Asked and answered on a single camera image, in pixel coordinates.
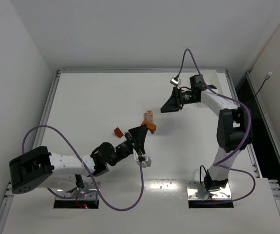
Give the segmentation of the orange wedge wood block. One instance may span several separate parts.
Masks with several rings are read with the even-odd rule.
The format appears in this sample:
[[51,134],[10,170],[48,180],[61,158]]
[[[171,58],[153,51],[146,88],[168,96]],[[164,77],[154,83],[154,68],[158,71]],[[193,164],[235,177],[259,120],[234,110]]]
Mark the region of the orange wedge wood block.
[[115,136],[118,137],[118,138],[122,138],[122,137],[124,136],[124,133],[120,130],[119,127],[116,127],[116,128],[114,129],[114,134],[115,134]]

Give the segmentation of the white plastic bin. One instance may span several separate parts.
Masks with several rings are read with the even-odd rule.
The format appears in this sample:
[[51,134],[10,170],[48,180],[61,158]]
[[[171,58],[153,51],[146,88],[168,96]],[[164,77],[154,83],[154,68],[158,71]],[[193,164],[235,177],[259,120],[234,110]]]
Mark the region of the white plastic bin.
[[220,90],[220,82],[218,79],[218,74],[215,70],[201,70],[201,74],[208,86],[213,85],[216,87],[216,90]]

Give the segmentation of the orange arch wood block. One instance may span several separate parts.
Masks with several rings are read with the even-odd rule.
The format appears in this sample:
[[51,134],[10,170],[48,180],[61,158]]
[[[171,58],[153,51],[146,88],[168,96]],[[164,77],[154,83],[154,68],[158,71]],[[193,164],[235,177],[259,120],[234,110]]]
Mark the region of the orange arch wood block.
[[156,132],[157,126],[154,123],[144,120],[141,125],[146,125],[151,134],[154,134]]

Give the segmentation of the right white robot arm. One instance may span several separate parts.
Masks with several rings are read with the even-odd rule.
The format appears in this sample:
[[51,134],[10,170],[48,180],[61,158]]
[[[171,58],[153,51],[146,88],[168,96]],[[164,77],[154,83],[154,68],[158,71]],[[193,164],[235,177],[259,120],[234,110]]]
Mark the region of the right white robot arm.
[[194,75],[189,80],[190,88],[186,91],[179,86],[178,77],[171,80],[174,88],[160,111],[178,112],[186,104],[201,103],[218,117],[216,138],[219,148],[204,177],[204,188],[207,191],[216,191],[226,186],[236,157],[251,143],[250,111],[220,95],[214,85],[205,84],[203,76]]

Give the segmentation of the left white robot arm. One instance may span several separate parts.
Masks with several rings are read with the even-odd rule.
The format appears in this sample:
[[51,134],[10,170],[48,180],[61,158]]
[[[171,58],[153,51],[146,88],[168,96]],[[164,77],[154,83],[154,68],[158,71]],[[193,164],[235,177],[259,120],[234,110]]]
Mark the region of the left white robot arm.
[[125,133],[126,140],[116,147],[103,142],[90,155],[68,156],[49,152],[39,146],[9,162],[12,192],[24,194],[35,188],[54,188],[71,192],[84,188],[83,176],[101,176],[129,156],[146,168],[151,159],[146,155],[144,144],[148,126],[142,124]]

